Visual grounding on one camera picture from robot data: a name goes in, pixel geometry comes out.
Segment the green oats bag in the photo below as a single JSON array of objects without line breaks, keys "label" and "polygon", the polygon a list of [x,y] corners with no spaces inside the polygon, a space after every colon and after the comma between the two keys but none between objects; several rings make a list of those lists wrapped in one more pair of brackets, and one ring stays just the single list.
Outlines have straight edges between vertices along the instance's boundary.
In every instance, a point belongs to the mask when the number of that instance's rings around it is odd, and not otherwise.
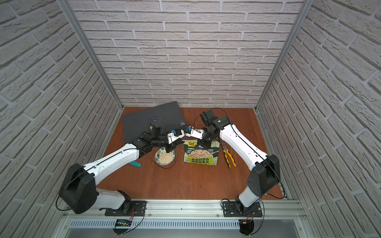
[{"label": "green oats bag", "polygon": [[220,143],[213,141],[211,147],[206,149],[197,143],[197,140],[184,141],[184,162],[199,165],[216,166],[218,161]]}]

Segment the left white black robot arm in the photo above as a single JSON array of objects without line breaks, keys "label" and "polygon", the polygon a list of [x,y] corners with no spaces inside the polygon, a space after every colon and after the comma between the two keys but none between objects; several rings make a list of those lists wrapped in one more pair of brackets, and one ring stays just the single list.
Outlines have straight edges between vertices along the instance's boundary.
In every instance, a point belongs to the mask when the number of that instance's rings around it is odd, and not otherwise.
[{"label": "left white black robot arm", "polygon": [[70,166],[58,197],[75,214],[91,208],[105,210],[109,216],[134,214],[131,198],[125,192],[97,189],[97,185],[124,165],[145,156],[154,147],[164,147],[167,152],[175,149],[182,143],[181,139],[192,131],[191,127],[182,127],[163,135],[160,130],[150,125],[147,131],[117,151],[83,166],[78,163]]}]

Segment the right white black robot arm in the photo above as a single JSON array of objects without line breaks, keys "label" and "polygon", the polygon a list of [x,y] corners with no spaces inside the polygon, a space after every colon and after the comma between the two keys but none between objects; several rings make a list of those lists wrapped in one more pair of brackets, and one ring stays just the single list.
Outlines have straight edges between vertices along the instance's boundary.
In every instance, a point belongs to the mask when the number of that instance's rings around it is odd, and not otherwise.
[{"label": "right white black robot arm", "polygon": [[200,145],[210,146],[213,139],[221,139],[243,159],[250,174],[247,187],[236,198],[237,209],[242,213],[259,201],[269,190],[280,183],[280,162],[274,154],[268,155],[254,146],[227,117],[218,118],[212,110],[204,111],[200,118],[206,131]]}]

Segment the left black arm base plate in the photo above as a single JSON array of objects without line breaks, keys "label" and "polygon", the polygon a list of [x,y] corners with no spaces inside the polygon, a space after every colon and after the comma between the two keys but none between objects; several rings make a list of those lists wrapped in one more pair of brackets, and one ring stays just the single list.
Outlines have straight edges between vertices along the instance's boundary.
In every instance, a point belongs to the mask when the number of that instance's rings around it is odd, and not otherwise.
[{"label": "left black arm base plate", "polygon": [[122,217],[122,216],[137,216],[143,217],[145,215],[147,201],[145,200],[132,200],[130,202],[124,202],[119,209],[107,208],[105,216]]}]

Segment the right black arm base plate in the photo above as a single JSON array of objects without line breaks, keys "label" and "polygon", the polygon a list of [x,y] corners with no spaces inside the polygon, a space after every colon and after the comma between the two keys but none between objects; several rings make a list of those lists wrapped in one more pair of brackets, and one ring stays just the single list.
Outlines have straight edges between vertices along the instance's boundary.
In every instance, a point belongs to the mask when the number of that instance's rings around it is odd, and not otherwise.
[{"label": "right black arm base plate", "polygon": [[249,207],[244,207],[241,203],[223,199],[220,206],[224,217],[249,217],[259,218],[263,216],[260,203],[257,201]]}]

